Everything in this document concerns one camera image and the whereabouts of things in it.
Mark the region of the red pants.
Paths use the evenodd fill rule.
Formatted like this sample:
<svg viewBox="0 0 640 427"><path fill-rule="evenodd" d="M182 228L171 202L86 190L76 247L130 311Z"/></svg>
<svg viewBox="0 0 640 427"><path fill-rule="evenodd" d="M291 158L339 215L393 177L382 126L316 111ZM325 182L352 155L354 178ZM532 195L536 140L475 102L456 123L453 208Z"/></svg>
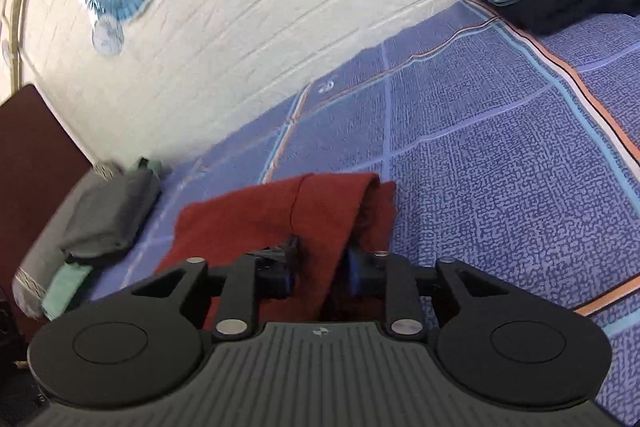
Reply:
<svg viewBox="0 0 640 427"><path fill-rule="evenodd" d="M335 277L348 246L385 251L396 185L377 174L308 173L250 186L183 208L161 270L192 257L230 265L242 254L296 236L304 259L292 297L260 305L264 322L380 321L381 301L350 298Z"/></svg>

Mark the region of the mint green folded garment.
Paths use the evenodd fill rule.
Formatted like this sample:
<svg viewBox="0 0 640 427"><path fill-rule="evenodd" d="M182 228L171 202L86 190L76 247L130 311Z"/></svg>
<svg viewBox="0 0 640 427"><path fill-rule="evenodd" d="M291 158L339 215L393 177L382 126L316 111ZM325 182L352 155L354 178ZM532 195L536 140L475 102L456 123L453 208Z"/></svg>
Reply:
<svg viewBox="0 0 640 427"><path fill-rule="evenodd" d="M138 168L149 168L153 170L160 178L160 184L162 184L163 166L159 161L142 157L138 160L134 168L126 172ZM63 253L65 256L64 263L62 267L55 272L46 295L42 300L44 316L52 321L66 311L77 307L79 301L84 298L88 288L92 285L93 275L119 262L119 260L126 257L128 253L118 257L103 257L100 258L98 262L91 263L91 265L77 262L75 259Z"/></svg>

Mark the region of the black folded garment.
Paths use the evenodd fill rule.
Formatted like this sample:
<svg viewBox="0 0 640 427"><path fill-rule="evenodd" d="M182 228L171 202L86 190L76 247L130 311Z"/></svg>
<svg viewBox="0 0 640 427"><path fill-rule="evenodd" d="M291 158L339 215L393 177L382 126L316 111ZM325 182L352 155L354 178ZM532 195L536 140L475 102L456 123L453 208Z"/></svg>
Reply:
<svg viewBox="0 0 640 427"><path fill-rule="evenodd" d="M482 0L502 18L537 36L548 36L598 14L639 14L639 0L521 0L499 6Z"/></svg>

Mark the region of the dark red headboard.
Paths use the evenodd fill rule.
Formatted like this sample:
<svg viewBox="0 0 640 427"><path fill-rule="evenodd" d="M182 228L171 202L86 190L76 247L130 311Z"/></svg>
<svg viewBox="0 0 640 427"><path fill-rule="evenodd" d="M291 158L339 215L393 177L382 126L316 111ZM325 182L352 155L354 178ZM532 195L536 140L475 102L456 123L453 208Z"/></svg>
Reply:
<svg viewBox="0 0 640 427"><path fill-rule="evenodd" d="M41 322L18 309L14 273L91 162L32 84L1 105L0 132L1 290L18 330L30 339Z"/></svg>

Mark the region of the dark grey folded garment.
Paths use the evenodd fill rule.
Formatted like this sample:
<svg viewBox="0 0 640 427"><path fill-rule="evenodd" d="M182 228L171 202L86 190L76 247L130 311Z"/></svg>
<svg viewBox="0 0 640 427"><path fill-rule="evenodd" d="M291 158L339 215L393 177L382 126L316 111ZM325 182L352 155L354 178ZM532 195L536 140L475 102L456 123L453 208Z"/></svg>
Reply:
<svg viewBox="0 0 640 427"><path fill-rule="evenodd" d="M127 254L160 196L162 184L149 168L138 168L90 188L68 221L60 249L80 263Z"/></svg>

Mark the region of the blue patterned bed sheet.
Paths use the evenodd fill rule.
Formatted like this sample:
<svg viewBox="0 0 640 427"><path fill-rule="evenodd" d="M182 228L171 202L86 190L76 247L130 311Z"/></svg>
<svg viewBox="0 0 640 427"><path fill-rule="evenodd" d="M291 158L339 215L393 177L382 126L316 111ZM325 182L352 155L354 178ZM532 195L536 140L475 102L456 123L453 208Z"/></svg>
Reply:
<svg viewBox="0 0 640 427"><path fill-rule="evenodd" d="M639 175L605 132L639 138L639 22L608 14L530 41L461 1L364 50L172 169L101 298L148 277L186 205L307 172L397 185L392 248L456 258L604 329L599 402L639 419Z"/></svg>

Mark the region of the pale round paper fan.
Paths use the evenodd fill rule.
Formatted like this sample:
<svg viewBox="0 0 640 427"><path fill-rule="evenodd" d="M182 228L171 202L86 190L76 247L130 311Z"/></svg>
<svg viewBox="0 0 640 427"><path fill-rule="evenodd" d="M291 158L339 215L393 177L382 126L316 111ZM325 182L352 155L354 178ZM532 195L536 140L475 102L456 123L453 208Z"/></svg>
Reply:
<svg viewBox="0 0 640 427"><path fill-rule="evenodd" d="M122 24L114 16L108 14L99 16L92 28L91 42L96 52L101 55L121 54L125 42Z"/></svg>

